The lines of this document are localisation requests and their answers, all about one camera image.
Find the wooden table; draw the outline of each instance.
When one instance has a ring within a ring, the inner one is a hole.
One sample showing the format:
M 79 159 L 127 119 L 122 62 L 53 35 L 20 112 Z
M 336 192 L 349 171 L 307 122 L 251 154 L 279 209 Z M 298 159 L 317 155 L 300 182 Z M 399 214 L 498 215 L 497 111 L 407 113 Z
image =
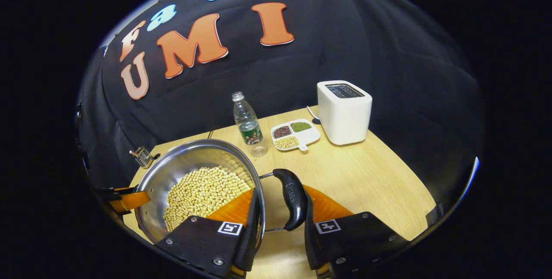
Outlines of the wooden table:
M 301 118 L 311 119 L 312 116 L 304 108 L 261 118 L 259 124 L 268 146 L 267 153 L 262 157 L 251 157 L 247 153 L 246 144 L 236 126 L 214 130 L 211 138 L 228 141 L 240 148 L 259 175 L 276 168 L 289 169 L 303 184 L 320 190 L 353 213 L 372 212 L 407 240 L 412 240 L 427 228 L 426 214 L 436 205 L 432 196 L 412 170 L 371 131 L 368 130 L 363 142 L 334 145 L 322 126 L 314 125 L 321 136 L 308 145 L 308 151 L 276 149 L 270 139 L 270 128 Z M 157 145 L 152 153 L 163 155 L 177 145 L 205 139 L 208 135 L 203 133 Z M 131 186 L 139 184 L 145 173 L 146 170 L 138 169 Z M 289 213 L 282 197 L 282 185 L 275 177 L 261 181 L 267 211 L 266 228 L 284 226 Z M 127 226 L 146 238 L 138 229 L 134 211 L 123 218 Z M 291 232 L 266 233 L 247 277 L 315 278 L 306 258 L 304 225 Z

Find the bottle cap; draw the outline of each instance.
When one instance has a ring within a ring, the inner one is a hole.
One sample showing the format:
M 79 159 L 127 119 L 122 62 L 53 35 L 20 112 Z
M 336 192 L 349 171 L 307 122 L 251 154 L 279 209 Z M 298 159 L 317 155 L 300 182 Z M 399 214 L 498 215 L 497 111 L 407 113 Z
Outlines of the bottle cap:
M 235 92 L 234 94 L 232 94 L 232 101 L 233 102 L 236 102 L 236 101 L 239 101 L 239 100 L 243 100 L 243 94 L 241 91 L 238 91 L 238 92 Z

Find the green bottle label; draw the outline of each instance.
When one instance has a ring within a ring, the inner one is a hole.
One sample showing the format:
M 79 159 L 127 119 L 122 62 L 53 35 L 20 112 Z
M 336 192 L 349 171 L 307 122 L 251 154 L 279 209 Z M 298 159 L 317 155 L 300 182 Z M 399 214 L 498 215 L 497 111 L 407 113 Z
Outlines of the green bottle label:
M 261 140 L 263 140 L 263 134 L 260 132 L 260 127 L 258 125 L 254 129 L 247 130 L 245 132 L 240 130 L 240 132 L 242 134 L 243 141 L 246 144 L 254 145 L 256 143 L 261 142 Z

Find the pot handle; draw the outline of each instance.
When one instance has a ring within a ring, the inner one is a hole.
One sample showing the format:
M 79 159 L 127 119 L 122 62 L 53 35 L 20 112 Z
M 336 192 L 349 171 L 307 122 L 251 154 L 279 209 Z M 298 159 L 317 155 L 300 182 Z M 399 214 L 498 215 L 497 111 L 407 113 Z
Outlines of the pot handle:
M 294 230 L 305 222 L 307 216 L 307 195 L 301 181 L 295 173 L 287 169 L 274 169 L 272 173 L 263 175 L 260 179 L 274 175 L 282 183 L 282 194 L 284 201 L 289 210 L 289 220 L 282 228 L 274 228 L 267 230 Z

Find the white toaster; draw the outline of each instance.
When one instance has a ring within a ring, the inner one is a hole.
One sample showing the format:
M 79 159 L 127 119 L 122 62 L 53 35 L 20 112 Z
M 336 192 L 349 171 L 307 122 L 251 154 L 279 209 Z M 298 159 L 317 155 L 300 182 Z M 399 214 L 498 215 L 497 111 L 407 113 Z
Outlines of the white toaster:
M 318 117 L 329 141 L 343 145 L 366 139 L 372 97 L 347 81 L 317 84 Z

